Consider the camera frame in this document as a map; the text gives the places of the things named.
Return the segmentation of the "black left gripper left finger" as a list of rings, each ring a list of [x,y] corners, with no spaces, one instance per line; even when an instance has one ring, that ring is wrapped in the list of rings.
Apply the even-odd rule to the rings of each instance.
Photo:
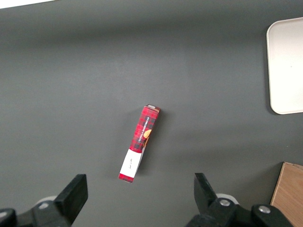
[[[87,177],[76,175],[57,196],[39,200],[28,211],[0,210],[2,227],[71,227],[88,199]]]

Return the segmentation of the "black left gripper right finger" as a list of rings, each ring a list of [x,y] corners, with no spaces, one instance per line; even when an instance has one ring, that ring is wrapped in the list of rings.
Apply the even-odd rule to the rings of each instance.
[[[256,204],[244,209],[234,197],[219,196],[203,173],[194,178],[194,198],[199,210],[188,227],[291,227],[291,222],[276,207]]]

